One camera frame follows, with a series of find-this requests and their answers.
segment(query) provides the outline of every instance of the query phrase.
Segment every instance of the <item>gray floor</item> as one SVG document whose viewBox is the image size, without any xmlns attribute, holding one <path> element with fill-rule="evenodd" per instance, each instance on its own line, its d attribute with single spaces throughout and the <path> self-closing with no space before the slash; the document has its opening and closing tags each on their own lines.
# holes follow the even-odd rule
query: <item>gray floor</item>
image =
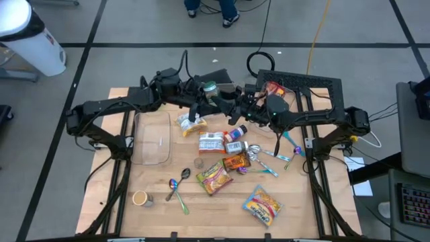
<svg viewBox="0 0 430 242">
<path fill-rule="evenodd" d="M 204 0 L 210 5 L 216 3 Z M 261 0 L 238 1 L 239 9 L 249 9 Z M 61 43 L 85 43 L 101 0 L 81 0 L 81 6 L 39 3 L 35 10 Z M 400 10 L 416 42 L 430 42 L 426 0 L 398 0 Z M 312 42 L 324 10 L 324 1 L 272 0 L 266 42 Z M 178 0 L 109 0 L 95 42 L 259 42 L 266 6 L 243 13 L 232 28 L 221 27 L 219 15 L 199 14 L 189 19 Z M 392 7 L 385 0 L 333 0 L 319 42 L 326 43 L 407 43 Z M 204 74 L 227 68 L 239 84 L 251 83 L 245 66 L 256 48 L 188 48 L 190 71 Z M 40 170 L 65 104 L 82 48 L 66 48 L 68 69 L 55 77 L 41 77 L 36 84 L 0 81 L 0 104 L 15 110 L 15 119 L 0 135 L 0 241 L 13 241 L 21 226 Z M 111 87 L 138 85 L 141 75 L 177 67 L 183 48 L 92 48 L 73 105 L 91 99 L 105 99 Z M 263 48 L 271 53 L 277 70 L 305 73 L 308 48 Z M 430 62 L 430 49 L 420 49 Z M 252 66 L 269 68 L 256 58 Z M 22 60 L 9 65 L 31 68 Z M 343 80 L 346 106 L 357 106 L 370 114 L 395 102 L 395 84 L 420 81 L 423 74 L 410 48 L 317 48 L 312 75 Z M 375 122 L 372 130 L 383 148 L 363 143 L 357 147 L 378 159 L 400 150 L 396 116 Z M 89 173 L 93 153 L 82 151 L 65 132 L 48 176 L 28 239 L 71 236 L 75 232 L 83 183 Z M 373 162 L 365 157 L 366 163 Z M 370 208 L 388 199 L 387 177 L 371 181 L 374 197 L 360 198 Z M 363 233 L 389 239 L 388 229 L 357 205 Z"/>
</svg>

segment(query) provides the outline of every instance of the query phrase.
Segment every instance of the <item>trash can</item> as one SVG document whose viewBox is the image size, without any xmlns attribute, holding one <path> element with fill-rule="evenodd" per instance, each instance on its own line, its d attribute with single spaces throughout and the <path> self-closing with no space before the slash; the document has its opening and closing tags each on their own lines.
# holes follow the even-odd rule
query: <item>trash can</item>
<svg viewBox="0 0 430 242">
<path fill-rule="evenodd" d="M 66 52 L 26 0 L 0 0 L 0 42 L 48 77 L 66 69 Z"/>
</svg>

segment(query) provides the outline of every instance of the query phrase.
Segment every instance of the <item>snack bag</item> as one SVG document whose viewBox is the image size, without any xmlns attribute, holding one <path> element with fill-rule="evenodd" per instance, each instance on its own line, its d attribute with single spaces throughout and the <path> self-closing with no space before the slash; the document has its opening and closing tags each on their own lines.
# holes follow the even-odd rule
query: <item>snack bag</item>
<svg viewBox="0 0 430 242">
<path fill-rule="evenodd" d="M 229 184 L 233 178 L 229 176 L 222 161 L 215 163 L 206 171 L 196 175 L 197 180 L 203 185 L 209 196 L 215 194 L 223 186 Z"/>
<path fill-rule="evenodd" d="M 235 170 L 239 167 L 250 167 L 251 163 L 246 158 L 244 153 L 240 153 L 233 157 L 223 158 L 222 162 L 224 162 L 224 166 L 227 171 Z"/>
<path fill-rule="evenodd" d="M 280 212 L 282 204 L 273 199 L 266 191 L 258 185 L 254 192 L 242 205 L 254 217 L 258 218 L 266 227 L 270 226 Z"/>
<path fill-rule="evenodd" d="M 189 133 L 196 131 L 200 128 L 206 127 L 208 123 L 200 118 L 198 114 L 196 114 L 196 121 L 191 122 L 188 120 L 188 114 L 183 114 L 177 117 L 176 123 L 180 125 L 182 129 L 182 136 L 186 137 Z"/>
<path fill-rule="evenodd" d="M 225 154 L 224 135 L 227 132 L 200 132 L 199 153 L 222 153 Z"/>
</svg>

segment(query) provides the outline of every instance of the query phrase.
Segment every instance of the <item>paper cup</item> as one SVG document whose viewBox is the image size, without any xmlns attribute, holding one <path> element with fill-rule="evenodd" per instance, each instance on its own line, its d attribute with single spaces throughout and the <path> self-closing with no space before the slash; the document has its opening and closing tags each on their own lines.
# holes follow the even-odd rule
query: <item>paper cup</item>
<svg viewBox="0 0 430 242">
<path fill-rule="evenodd" d="M 137 206 L 152 206 L 154 204 L 154 198 L 152 195 L 145 191 L 137 191 L 133 194 L 133 204 Z"/>
</svg>

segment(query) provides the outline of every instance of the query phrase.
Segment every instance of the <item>white paper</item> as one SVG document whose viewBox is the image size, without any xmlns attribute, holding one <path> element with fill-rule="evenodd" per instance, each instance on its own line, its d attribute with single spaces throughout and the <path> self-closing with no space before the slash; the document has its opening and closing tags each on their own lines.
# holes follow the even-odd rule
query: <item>white paper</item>
<svg viewBox="0 0 430 242">
<path fill-rule="evenodd" d="M 359 169 L 364 167 L 364 165 L 360 165 L 357 163 L 364 164 L 364 160 L 361 157 L 345 157 L 345 162 L 348 165 L 348 171 L 353 171 L 355 169 Z M 360 184 L 354 185 L 355 195 L 357 196 L 373 196 L 372 188 L 370 187 L 370 182 L 365 181 Z"/>
</svg>

